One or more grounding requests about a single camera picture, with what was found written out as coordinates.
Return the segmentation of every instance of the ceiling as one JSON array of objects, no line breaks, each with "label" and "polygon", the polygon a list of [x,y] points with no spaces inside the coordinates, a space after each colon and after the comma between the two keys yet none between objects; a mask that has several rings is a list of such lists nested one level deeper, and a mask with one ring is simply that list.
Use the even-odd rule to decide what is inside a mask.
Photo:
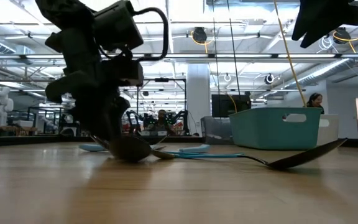
[{"label": "ceiling", "polygon": [[[94,10],[101,10],[110,6],[116,0],[81,0],[88,7]],[[204,0],[133,0],[131,1],[135,10],[146,7],[157,7],[161,9],[170,21],[170,54],[283,54],[285,53],[284,41],[280,35],[280,26],[277,21],[276,12],[273,10],[272,1],[253,0],[248,4],[231,4],[229,10],[227,6],[216,6],[214,10],[207,6]],[[278,11],[281,21],[286,31],[289,51],[293,54],[328,54],[338,52],[349,52],[348,44],[327,44],[320,40],[307,49],[300,47],[300,42],[291,40],[294,20],[298,14],[297,1],[278,0]],[[156,13],[148,13],[134,17],[137,27],[144,38],[145,43],[133,50],[134,54],[154,53],[162,51],[163,27],[161,18]],[[208,44],[196,44],[191,38],[191,31],[195,27],[204,27],[208,36]],[[358,27],[345,26],[352,38],[358,37]],[[55,55],[57,52],[47,47],[45,39],[52,33],[59,32],[50,21],[46,20],[34,0],[0,0],[0,43],[11,49],[19,49],[26,46],[27,51],[33,54]],[[62,60],[34,60],[32,65],[17,63],[13,60],[0,60],[0,67],[8,70],[14,75],[14,79],[20,79],[32,74],[33,79],[59,78],[62,76],[64,62]],[[195,63],[186,60],[172,60],[169,62],[144,63],[145,78],[186,78],[187,65]],[[292,72],[286,60],[238,60],[232,61],[209,61],[197,62],[209,65],[211,72],[211,87],[216,86],[215,82],[219,79],[219,84],[225,88],[235,88],[234,82],[236,74],[239,77],[241,88],[271,88],[275,85],[292,82]],[[326,63],[322,60],[297,60],[295,71],[297,73],[319,64]],[[337,80],[355,71],[349,70],[344,73],[330,77],[329,80]],[[274,74],[280,79],[276,79],[272,86],[266,86],[264,77],[266,74]],[[343,84],[351,85],[356,82],[358,77],[351,78]],[[47,83],[33,83],[37,88],[45,88]],[[178,91],[170,95],[161,93],[150,93],[149,98],[169,98],[184,97],[181,86],[175,82],[147,84],[149,88],[176,88]],[[181,108],[171,103],[173,108]]]}]

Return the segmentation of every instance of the white pillar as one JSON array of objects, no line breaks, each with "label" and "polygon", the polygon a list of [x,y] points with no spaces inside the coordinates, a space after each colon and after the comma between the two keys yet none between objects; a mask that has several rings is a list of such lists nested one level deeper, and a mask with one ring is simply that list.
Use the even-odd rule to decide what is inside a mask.
[{"label": "white pillar", "polygon": [[208,64],[188,65],[186,92],[190,133],[198,133],[201,135],[200,120],[211,114]]}]

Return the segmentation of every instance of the table surface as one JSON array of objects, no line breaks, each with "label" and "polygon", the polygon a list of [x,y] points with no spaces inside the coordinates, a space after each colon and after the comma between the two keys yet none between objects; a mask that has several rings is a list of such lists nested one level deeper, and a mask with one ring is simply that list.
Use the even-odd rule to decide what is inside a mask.
[{"label": "table surface", "polygon": [[247,159],[125,164],[76,143],[0,147],[0,223],[358,223],[358,149],[279,172]]}]

